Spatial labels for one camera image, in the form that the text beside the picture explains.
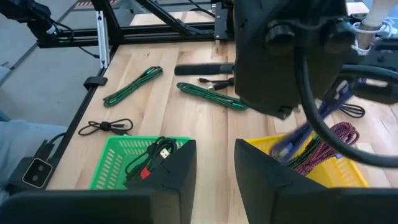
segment green braided cable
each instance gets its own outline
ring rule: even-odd
[[[320,143],[321,143],[320,138],[318,138],[318,136],[315,136],[311,140],[310,144],[308,144],[308,146],[305,148],[304,152],[301,153],[301,155],[297,156],[296,158],[290,160],[287,163],[287,166],[292,169],[298,167],[301,163],[305,162],[308,159],[308,157],[314,152],[314,150],[318,147]]]
[[[160,76],[162,74],[162,72],[163,72],[163,68],[160,66],[153,66],[153,67],[148,68],[147,70],[144,71],[144,73],[142,73],[138,78],[136,78],[134,81],[132,81],[126,87],[117,91],[116,93],[113,93],[112,95],[105,97],[103,99],[104,106],[106,108],[109,108],[111,106],[114,106],[114,105],[120,103],[128,95],[130,95],[131,93],[136,91],[140,86],[142,86],[143,84]]]
[[[204,99],[218,103],[219,105],[227,106],[231,109],[244,111],[248,108],[245,104],[237,98],[233,98],[224,94],[217,93],[212,90],[202,88],[200,86],[192,85],[189,83],[177,83],[177,87],[184,93],[194,96],[200,96]]]

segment green basket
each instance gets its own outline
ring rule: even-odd
[[[91,179],[91,190],[124,190],[123,182],[126,179],[126,166],[147,147],[156,141],[159,136],[111,136],[106,140],[101,158],[98,161],[94,176]],[[180,148],[189,137],[170,137],[176,139]],[[140,158],[136,164],[143,162],[147,155]]]

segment black bracket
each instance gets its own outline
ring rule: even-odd
[[[83,86],[86,88],[86,90],[89,90],[93,87],[105,86],[107,81],[108,79],[105,77],[88,77]]]
[[[216,40],[233,40],[233,32],[233,8],[223,7],[222,2],[216,3],[214,38]]]

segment floor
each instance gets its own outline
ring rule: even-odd
[[[128,26],[133,18],[126,6],[128,0],[113,5],[121,26]],[[92,6],[73,7],[76,0],[36,0],[48,6],[54,20],[74,28],[96,27]],[[187,0],[159,0],[170,5],[167,11],[187,11],[193,6],[173,6]],[[209,4],[202,4],[209,9]],[[10,73],[0,70],[0,111],[11,119],[33,123],[68,126],[83,100],[83,82],[100,69],[99,60],[78,48],[39,49],[25,24],[6,19],[0,14],[0,65],[7,64]],[[95,54],[97,47],[87,47]]]

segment wooden tabletop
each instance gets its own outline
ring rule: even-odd
[[[367,12],[363,3],[349,3],[351,13]],[[200,12],[176,12],[185,22],[206,22],[212,18]],[[132,25],[160,24],[151,14],[137,15]],[[247,223],[246,213],[234,173],[236,138],[259,138],[287,133],[305,121],[295,112],[285,121],[252,109],[233,111],[202,98],[182,93],[178,82],[198,84],[196,76],[176,77],[180,63],[233,62],[233,43],[192,42],[178,44],[122,45],[105,73],[108,83],[98,87],[80,124],[88,121],[115,121],[130,118],[133,135],[190,136],[197,140],[197,185],[192,223]],[[163,75],[140,87],[112,108],[104,108],[103,98],[121,89],[150,66],[160,65]],[[213,79],[226,75],[211,76]],[[234,89],[221,90],[235,96]],[[369,152],[396,154],[398,149],[398,106],[386,106],[354,98],[367,113],[353,119],[337,112],[328,124],[348,121],[361,134],[357,146]],[[81,137],[75,133],[60,161],[48,189],[87,189],[100,158],[105,140],[111,133],[98,131]],[[398,187],[398,174],[358,165],[371,187]]]

